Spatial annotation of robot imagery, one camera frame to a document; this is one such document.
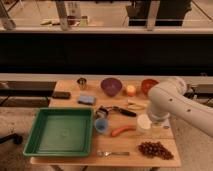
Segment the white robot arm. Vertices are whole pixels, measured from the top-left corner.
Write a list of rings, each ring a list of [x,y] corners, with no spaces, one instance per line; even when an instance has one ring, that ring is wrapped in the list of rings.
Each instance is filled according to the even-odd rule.
[[[173,114],[213,137],[213,108],[186,98],[186,91],[181,77],[170,77],[153,86],[148,92],[148,117],[153,123],[162,123]]]

